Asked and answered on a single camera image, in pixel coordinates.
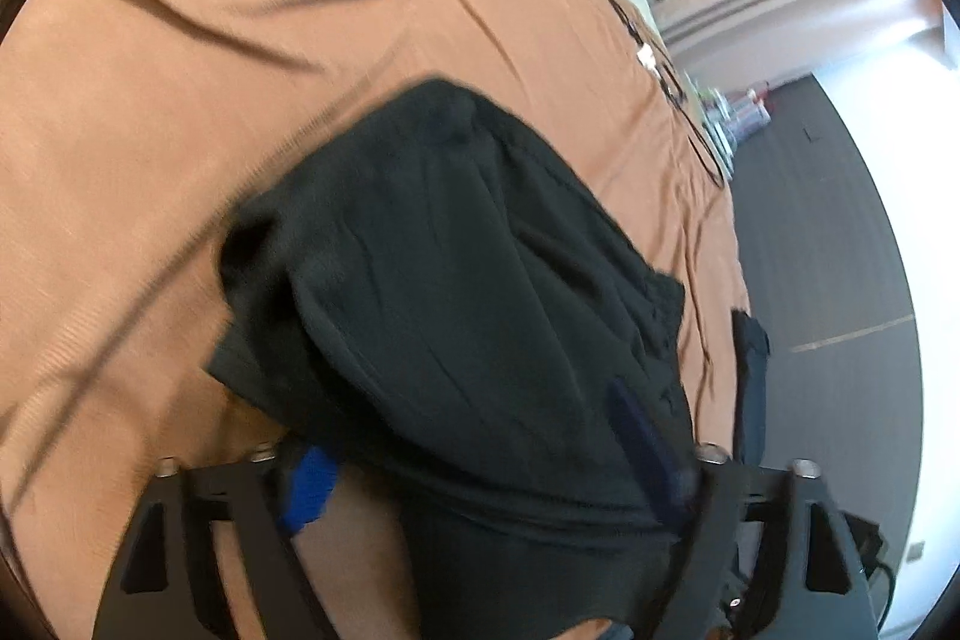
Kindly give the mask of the black pants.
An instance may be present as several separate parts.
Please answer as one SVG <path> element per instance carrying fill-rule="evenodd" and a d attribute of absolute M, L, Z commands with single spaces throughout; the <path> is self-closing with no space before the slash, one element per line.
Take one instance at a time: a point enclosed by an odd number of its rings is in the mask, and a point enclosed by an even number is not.
<path fill-rule="evenodd" d="M 386 481 L 425 637 L 643 623 L 677 539 L 607 392 L 690 445 L 685 292 L 532 128 L 413 86 L 238 209 L 220 280 L 210 372 Z"/>

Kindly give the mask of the white bedside cabinet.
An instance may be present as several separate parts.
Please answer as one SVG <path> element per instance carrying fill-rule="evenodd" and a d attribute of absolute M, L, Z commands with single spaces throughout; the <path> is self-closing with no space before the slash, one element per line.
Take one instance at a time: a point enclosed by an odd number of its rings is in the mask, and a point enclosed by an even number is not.
<path fill-rule="evenodd" d="M 740 106 L 747 106 L 755 99 L 755 91 L 747 89 L 724 94 L 719 89 L 693 83 L 693 96 L 697 99 L 701 126 L 706 131 L 708 145 L 719 164 L 722 177 L 726 182 L 731 182 L 734 177 L 734 156 L 739 146 L 734 119 Z"/>

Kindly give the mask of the red white striped bag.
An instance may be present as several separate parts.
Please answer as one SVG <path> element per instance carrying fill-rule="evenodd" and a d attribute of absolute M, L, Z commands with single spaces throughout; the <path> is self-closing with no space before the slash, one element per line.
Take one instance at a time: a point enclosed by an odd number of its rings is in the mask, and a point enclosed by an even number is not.
<path fill-rule="evenodd" d="M 726 130 L 732 135 L 736 145 L 747 142 L 750 136 L 763 130 L 771 122 L 770 109 L 766 99 L 770 94 L 770 85 L 760 83 L 750 88 L 726 92 L 727 104 Z"/>

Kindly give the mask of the orange-brown bed blanket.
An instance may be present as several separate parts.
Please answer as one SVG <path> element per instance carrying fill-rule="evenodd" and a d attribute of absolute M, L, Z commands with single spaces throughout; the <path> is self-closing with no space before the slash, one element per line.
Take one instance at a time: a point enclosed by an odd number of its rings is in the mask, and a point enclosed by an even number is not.
<path fill-rule="evenodd" d="M 235 206 L 439 74 L 562 154 L 686 291 L 701 442 L 734 437 L 748 302 L 731 191 L 674 106 L 685 74 L 626 0 L 28 0 L 2 46 L 2 549 L 85 638 L 161 455 L 235 456 L 267 420 L 206 375 Z"/>

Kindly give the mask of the pink curtain right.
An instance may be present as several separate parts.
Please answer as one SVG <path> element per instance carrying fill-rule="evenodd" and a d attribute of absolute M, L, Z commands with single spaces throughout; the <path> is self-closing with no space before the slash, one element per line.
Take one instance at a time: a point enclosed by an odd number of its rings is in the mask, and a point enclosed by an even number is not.
<path fill-rule="evenodd" d="M 942 26 L 940 0 L 662 0 L 675 67 L 721 91 L 784 85 Z"/>

